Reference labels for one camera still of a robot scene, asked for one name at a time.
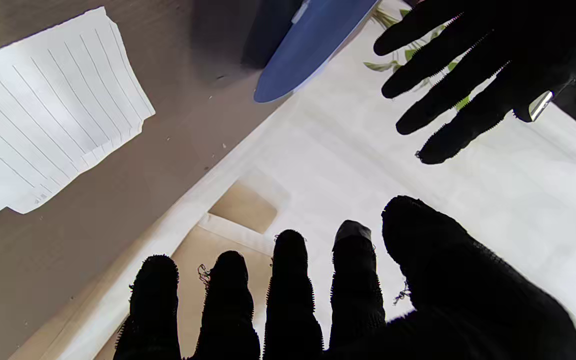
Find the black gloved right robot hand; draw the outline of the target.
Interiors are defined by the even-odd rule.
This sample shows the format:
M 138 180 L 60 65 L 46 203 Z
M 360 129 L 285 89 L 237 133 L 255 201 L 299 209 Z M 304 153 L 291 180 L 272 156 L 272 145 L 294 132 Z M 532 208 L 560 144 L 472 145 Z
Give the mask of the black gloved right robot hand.
M 314 316 L 306 240 L 274 244 L 263 343 L 238 251 L 208 271 L 194 360 L 576 360 L 567 310 L 455 219 L 406 195 L 381 214 L 382 239 L 413 310 L 386 321 L 371 230 L 347 219 L 333 242 L 329 346 Z

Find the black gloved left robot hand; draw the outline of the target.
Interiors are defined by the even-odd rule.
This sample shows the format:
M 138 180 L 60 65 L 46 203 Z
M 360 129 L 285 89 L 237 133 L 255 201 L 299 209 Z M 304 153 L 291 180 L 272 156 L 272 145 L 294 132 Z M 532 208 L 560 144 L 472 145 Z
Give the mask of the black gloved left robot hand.
M 386 80 L 382 95 L 396 98 L 458 62 L 398 119 L 397 132 L 420 130 L 492 82 L 425 142 L 423 164 L 455 157 L 508 112 L 532 121 L 533 101 L 576 78 L 576 0 L 423 0 L 375 40 L 374 53 L 388 55 L 439 25 L 446 27 Z

